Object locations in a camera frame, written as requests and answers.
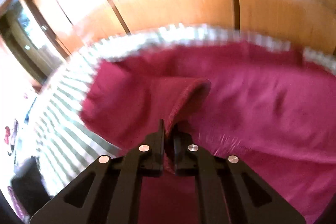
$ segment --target silver screw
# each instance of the silver screw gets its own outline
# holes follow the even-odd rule
[[[195,151],[198,150],[198,146],[195,145],[195,144],[191,144],[191,145],[188,146],[188,150],[195,152]]]
[[[99,157],[98,161],[101,163],[101,164],[105,164],[109,161],[109,157],[108,156],[101,156]]]
[[[232,163],[232,164],[236,164],[237,162],[238,162],[238,157],[237,156],[229,156],[228,158],[227,158],[228,160],[229,160],[229,162],[230,163]]]
[[[146,144],[140,145],[140,146],[139,146],[139,150],[140,150],[141,152],[146,152],[146,151],[149,150],[149,146],[146,145]]]

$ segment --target striped bed sheet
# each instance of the striped bed sheet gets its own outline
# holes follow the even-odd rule
[[[116,157],[120,148],[88,130],[79,117],[100,60],[119,61],[141,49],[158,50],[175,45],[185,47],[223,45],[248,41],[269,51],[288,51],[282,42],[257,33],[225,30],[208,25],[169,25],[157,30],[102,39],[73,53],[48,79],[31,111],[30,126],[36,137],[36,156],[50,195],[56,195],[100,155]],[[304,58],[324,66],[336,75],[336,61],[309,48]]]

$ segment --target folded fabric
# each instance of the folded fabric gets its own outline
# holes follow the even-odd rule
[[[103,62],[81,118],[124,150],[160,118],[167,133],[180,122],[214,155],[242,158],[313,223],[336,190],[335,103],[335,77],[300,52],[241,42]],[[197,223],[195,200],[188,178],[144,179],[139,223]]]

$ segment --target round metal rivet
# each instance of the round metal rivet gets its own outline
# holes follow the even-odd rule
[[[239,160],[238,157],[234,155],[229,156],[227,159],[229,160],[230,163],[233,163],[233,164],[236,164]]]
[[[188,146],[188,150],[190,151],[197,151],[198,150],[198,146],[195,144],[191,144]]]
[[[146,144],[140,145],[140,146],[139,146],[139,150],[140,150],[141,152],[146,152],[146,151],[149,150],[149,146],[146,145]]]
[[[98,161],[101,163],[101,164],[105,164],[109,161],[109,157],[108,156],[101,156],[99,157]]]

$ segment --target maroon blanket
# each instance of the maroon blanket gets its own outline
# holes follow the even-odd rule
[[[168,133],[179,122],[214,155],[241,157],[312,223],[336,191],[335,106],[333,75],[297,51],[243,42],[103,62],[81,118],[125,150],[159,118]],[[142,189],[139,223],[197,223],[192,179],[166,172]]]

